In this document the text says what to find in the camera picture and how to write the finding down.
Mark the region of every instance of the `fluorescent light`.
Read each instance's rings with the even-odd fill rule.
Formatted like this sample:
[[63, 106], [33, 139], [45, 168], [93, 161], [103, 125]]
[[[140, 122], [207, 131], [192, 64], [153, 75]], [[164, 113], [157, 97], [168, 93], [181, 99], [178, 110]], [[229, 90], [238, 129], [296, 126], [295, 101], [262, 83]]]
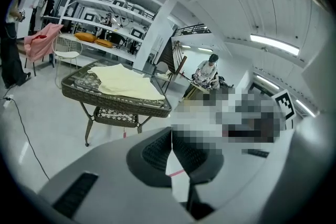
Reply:
[[314, 118], [316, 117], [313, 112], [311, 112], [308, 107], [306, 107], [304, 104], [302, 104], [299, 100], [296, 100], [296, 102], [304, 108], [310, 115], [312, 115]]
[[294, 46], [289, 45], [289, 44], [286, 44], [284, 42], [277, 41], [275, 39], [271, 39], [271, 38], [268, 38], [268, 37], [257, 36], [257, 35], [253, 35], [253, 34], [250, 35], [250, 38], [251, 38], [252, 41], [267, 44], [267, 45], [270, 45], [272, 47], [276, 47], [278, 49], [285, 50], [285, 51], [287, 51], [291, 54], [294, 54], [295, 56], [297, 56], [299, 54], [299, 48], [294, 47]]
[[276, 86], [276, 85], [273, 84], [272, 82], [268, 81], [267, 79], [264, 79], [263, 77], [261, 77], [261, 76], [259, 76], [259, 75], [257, 75], [257, 78], [258, 78], [258, 79], [261, 79], [262, 81], [268, 83], [268, 84], [271, 85], [272, 87], [274, 87], [274, 88], [276, 88], [277, 90], [279, 90], [279, 87], [278, 87], [278, 86]]
[[205, 51], [211, 51], [213, 52], [213, 50], [210, 50], [210, 49], [203, 49], [203, 48], [198, 48], [199, 50], [205, 50]]

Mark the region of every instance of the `staircase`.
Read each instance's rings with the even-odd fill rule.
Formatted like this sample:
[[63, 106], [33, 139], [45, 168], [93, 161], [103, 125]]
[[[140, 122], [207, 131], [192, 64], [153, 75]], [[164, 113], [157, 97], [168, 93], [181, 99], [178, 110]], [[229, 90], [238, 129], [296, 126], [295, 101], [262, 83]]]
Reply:
[[171, 39], [169, 39], [157, 62], [165, 62], [168, 65], [169, 71], [175, 74], [176, 70], [173, 57], [173, 45]]

